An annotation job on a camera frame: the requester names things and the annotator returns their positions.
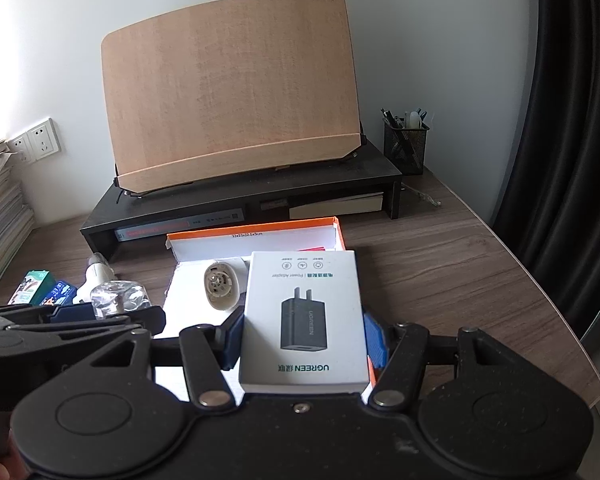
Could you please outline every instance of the power adapter image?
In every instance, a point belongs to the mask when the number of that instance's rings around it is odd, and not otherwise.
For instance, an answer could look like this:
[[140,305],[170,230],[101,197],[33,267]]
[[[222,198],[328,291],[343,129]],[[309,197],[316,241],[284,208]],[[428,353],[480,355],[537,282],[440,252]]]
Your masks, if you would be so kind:
[[327,321],[324,303],[311,298],[311,289],[306,297],[300,297],[297,286],[294,296],[282,302],[280,324],[280,348],[317,352],[327,348]]

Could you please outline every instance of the human hand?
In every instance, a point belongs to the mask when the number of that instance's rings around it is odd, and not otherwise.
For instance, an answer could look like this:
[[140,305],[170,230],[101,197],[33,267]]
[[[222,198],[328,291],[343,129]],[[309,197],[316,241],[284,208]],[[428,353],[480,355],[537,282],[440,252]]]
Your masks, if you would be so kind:
[[25,480],[28,477],[29,469],[9,435],[8,452],[0,459],[0,480]]

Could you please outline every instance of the wooden desk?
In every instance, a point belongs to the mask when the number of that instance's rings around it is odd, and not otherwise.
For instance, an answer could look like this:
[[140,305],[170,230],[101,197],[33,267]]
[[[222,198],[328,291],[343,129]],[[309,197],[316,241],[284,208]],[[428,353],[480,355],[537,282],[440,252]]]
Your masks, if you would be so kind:
[[[580,394],[600,398],[600,377],[553,304],[475,214],[432,174],[405,183],[442,201],[435,208],[402,193],[397,220],[382,212],[344,216],[348,249],[356,251],[363,303],[388,321],[411,321],[433,334],[479,326]],[[78,228],[83,218],[36,229],[0,280],[0,304],[29,269],[84,283],[91,251]],[[175,260],[164,237],[122,244],[112,260],[121,280],[142,283],[162,304]],[[423,391],[448,378],[428,371]]]

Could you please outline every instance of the white box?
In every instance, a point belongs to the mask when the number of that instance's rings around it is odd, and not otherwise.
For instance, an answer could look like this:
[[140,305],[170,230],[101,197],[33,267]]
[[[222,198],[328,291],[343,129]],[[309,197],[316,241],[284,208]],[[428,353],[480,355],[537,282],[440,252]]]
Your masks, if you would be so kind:
[[353,251],[253,253],[239,381],[253,393],[366,388],[365,329]]

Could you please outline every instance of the black mesh pen holder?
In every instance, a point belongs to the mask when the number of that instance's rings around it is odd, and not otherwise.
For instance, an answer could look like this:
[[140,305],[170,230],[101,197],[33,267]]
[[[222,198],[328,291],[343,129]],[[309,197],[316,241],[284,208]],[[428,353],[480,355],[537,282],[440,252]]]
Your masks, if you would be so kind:
[[404,175],[421,175],[429,127],[392,128],[384,123],[384,156]]

